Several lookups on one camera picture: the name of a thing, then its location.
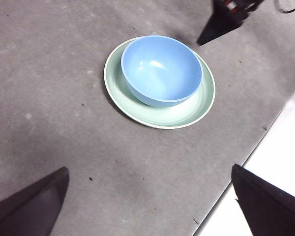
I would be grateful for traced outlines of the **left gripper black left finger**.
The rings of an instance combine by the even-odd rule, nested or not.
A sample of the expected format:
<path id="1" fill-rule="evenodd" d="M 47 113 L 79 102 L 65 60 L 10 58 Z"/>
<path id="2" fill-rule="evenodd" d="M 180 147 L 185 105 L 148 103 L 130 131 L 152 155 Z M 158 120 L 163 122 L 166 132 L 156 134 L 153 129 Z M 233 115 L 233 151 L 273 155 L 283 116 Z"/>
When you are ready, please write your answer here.
<path id="1" fill-rule="evenodd" d="M 0 201 L 0 236 L 49 236 L 69 185 L 62 167 Z"/>

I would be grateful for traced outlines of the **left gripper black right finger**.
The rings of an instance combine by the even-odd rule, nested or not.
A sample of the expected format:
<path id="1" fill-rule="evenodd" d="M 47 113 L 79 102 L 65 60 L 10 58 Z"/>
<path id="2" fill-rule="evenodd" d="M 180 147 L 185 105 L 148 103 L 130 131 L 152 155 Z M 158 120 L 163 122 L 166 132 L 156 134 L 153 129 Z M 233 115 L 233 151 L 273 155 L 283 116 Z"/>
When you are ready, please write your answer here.
<path id="1" fill-rule="evenodd" d="M 295 236 L 295 197 L 242 166 L 232 167 L 237 202 L 254 236 Z"/>

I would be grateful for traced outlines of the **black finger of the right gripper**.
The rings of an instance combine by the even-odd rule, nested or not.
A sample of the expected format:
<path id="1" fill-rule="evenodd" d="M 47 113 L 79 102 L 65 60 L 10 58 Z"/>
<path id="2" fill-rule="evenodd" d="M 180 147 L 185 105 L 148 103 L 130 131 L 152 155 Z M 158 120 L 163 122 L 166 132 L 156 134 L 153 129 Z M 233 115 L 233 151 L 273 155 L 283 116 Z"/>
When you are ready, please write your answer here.
<path id="1" fill-rule="evenodd" d="M 224 7 L 214 7 L 213 14 L 197 39 L 197 44 L 202 46 L 241 27 L 247 17 L 248 13 L 243 9 L 236 8 L 235 11 L 231 11 Z"/>

